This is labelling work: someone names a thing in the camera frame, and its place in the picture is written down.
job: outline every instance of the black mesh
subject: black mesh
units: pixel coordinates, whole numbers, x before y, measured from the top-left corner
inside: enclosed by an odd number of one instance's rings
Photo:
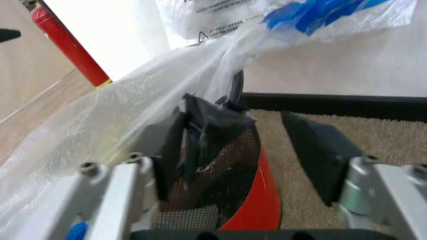
[[[155,228],[221,227],[240,208],[252,187],[260,148],[258,132],[253,126],[225,146],[210,167],[197,174],[190,189],[185,189],[180,177],[173,185],[169,201],[160,204]]]

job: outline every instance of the red fire extinguisher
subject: red fire extinguisher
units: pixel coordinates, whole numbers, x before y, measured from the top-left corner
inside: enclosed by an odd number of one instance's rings
[[[111,82],[77,39],[46,9],[37,7],[32,13],[32,20],[95,87]]]

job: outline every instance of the white plastic bag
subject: white plastic bag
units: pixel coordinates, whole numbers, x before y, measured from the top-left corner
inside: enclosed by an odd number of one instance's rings
[[[292,0],[156,0],[166,29],[201,43],[228,34]]]
[[[262,19],[252,19],[231,34],[172,51],[81,97],[29,134],[0,167],[0,239],[13,239],[46,189],[79,164],[124,160],[134,137],[168,116],[185,93],[214,102],[228,93],[232,75],[252,58],[313,40],[409,24],[416,1],[386,1],[342,17],[310,37],[296,30],[300,17],[273,30]]]

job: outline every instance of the white wall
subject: white wall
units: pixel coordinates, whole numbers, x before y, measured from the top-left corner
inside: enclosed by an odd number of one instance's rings
[[[169,51],[154,0],[44,0],[113,80]]]
[[[245,69],[245,92],[427,97],[427,1],[412,24],[266,54]]]

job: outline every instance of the beige carpet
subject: beige carpet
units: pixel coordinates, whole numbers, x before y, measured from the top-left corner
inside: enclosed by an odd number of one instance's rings
[[[336,210],[323,205],[292,148],[279,112],[252,110],[283,204],[281,228],[342,228]],[[360,117],[304,115],[332,124],[361,150],[391,165],[425,162],[427,124]]]

